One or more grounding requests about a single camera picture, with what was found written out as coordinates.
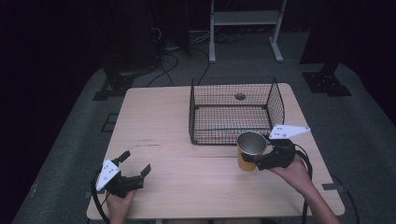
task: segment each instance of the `metal cup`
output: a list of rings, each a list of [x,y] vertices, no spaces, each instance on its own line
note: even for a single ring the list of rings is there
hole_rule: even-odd
[[[256,156],[262,154],[267,149],[267,141],[264,136],[260,133],[245,132],[239,134],[236,139],[236,145],[238,146],[238,166],[243,171],[254,171],[256,164],[253,162],[244,161],[242,159],[242,153]]]

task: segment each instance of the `wire basket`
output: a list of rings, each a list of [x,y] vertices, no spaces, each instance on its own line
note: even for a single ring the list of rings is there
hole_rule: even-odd
[[[274,77],[194,78],[189,132],[195,145],[236,145],[240,133],[269,134],[285,109]]]

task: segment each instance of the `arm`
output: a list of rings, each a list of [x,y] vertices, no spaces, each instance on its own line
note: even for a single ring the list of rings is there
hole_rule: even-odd
[[[132,200],[136,191],[130,191],[125,198],[109,194],[106,200],[108,211],[110,213],[110,224],[124,224],[128,213],[131,210]]]
[[[297,192],[303,195],[317,223],[340,223],[337,216],[324,201],[309,178],[304,162],[300,156],[296,155],[291,165],[287,168],[276,167],[270,169],[270,171],[282,177],[289,185],[295,188]]]

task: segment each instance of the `dark background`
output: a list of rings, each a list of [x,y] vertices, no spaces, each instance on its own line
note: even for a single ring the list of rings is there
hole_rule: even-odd
[[[395,2],[355,2],[289,0],[282,30],[312,28],[301,63],[323,63],[329,54],[336,55],[340,63],[361,77],[367,90],[395,123]],[[188,39],[183,35],[188,27],[208,28],[209,3],[208,0],[151,1],[149,22],[161,26],[168,38],[188,50]],[[103,59],[111,51],[107,40],[115,46],[125,43],[118,42],[122,35],[114,33],[117,23],[108,0],[5,0],[0,4],[3,177],[0,219],[9,223],[81,90],[91,75],[103,67]],[[218,0],[217,9],[228,4],[229,1]],[[278,4],[277,1],[240,1],[235,10],[277,8]],[[175,30],[176,21],[179,29]],[[145,66],[141,63],[147,60],[139,62],[139,57],[135,57],[141,50],[132,51],[128,55],[131,62]]]

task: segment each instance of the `hand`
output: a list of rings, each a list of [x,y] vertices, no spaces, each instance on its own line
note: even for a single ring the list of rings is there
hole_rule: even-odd
[[[106,200],[108,211],[110,213],[111,224],[125,223],[128,213],[131,210],[132,200],[136,191],[130,191],[126,194],[125,198],[120,198],[116,195],[109,194]]]
[[[282,177],[301,194],[304,194],[305,190],[315,187],[306,171],[304,161],[299,155],[294,156],[293,161],[287,168],[276,167],[270,169],[270,171]]]

